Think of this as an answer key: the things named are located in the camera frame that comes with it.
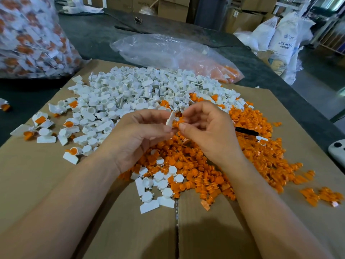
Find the table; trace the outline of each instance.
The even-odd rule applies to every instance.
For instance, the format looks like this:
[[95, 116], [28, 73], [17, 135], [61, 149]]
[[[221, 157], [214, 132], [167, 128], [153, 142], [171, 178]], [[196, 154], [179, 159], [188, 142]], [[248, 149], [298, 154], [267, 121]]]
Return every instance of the table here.
[[[211, 47], [217, 47], [215, 49], [220, 54], [235, 63], [245, 76], [237, 83], [238, 85], [270, 89], [323, 151], [327, 152], [331, 143], [343, 139], [344, 135], [337, 127], [297, 94], [234, 35], [149, 15], [135, 14], [143, 21], [140, 25], [135, 23], [134, 14], [111, 9], [105, 9], [105, 11], [107, 14], [59, 14], [60, 25], [84, 59], [129, 63], [118, 52], [111, 50], [109, 44], [138, 32], [160, 33], [202, 42]], [[14, 86], [12, 80], [3, 79], [0, 97], [10, 102], [13, 110], [7, 113], [0, 112], [2, 123], [0, 145], [9, 138], [9, 133], [13, 129], [26, 122], [66, 81], [67, 78], [23, 80], [20, 85]]]

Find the white game controller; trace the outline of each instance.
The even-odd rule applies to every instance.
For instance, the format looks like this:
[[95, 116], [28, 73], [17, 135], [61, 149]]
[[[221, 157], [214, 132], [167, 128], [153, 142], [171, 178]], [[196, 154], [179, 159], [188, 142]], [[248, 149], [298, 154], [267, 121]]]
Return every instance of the white game controller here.
[[328, 147], [330, 155], [345, 167], [345, 139], [336, 141]]

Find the hand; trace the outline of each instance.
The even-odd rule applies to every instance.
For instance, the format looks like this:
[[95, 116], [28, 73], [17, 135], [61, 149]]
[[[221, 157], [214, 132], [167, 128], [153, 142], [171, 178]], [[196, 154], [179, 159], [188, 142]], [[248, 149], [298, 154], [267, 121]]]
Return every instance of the hand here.
[[114, 162], [120, 173], [130, 169], [147, 149], [170, 139], [176, 131], [166, 126], [170, 113], [165, 110], [140, 110], [121, 118], [95, 153]]
[[205, 156], [220, 167], [244, 157], [231, 117], [209, 101], [201, 101], [183, 112], [181, 133], [196, 142]]

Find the person's left hand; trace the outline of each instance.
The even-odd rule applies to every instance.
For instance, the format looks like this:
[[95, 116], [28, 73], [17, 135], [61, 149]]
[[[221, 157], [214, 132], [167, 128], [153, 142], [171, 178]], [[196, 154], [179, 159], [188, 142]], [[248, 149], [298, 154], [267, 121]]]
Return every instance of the person's left hand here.
[[120, 173], [130, 169], [147, 149], [170, 139], [176, 131], [166, 126], [170, 112], [140, 110], [124, 115], [95, 153], [113, 162]]

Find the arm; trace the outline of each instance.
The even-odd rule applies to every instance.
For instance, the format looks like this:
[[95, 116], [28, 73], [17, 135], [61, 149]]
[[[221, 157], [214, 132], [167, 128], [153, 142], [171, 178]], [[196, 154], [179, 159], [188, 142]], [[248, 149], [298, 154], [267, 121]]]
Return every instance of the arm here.
[[162, 124], [169, 116], [164, 110], [125, 115], [96, 152], [0, 235], [0, 258], [70, 258], [117, 176], [173, 135]]
[[227, 113], [203, 101], [183, 116], [180, 131], [225, 171], [263, 258], [332, 258], [245, 158]]

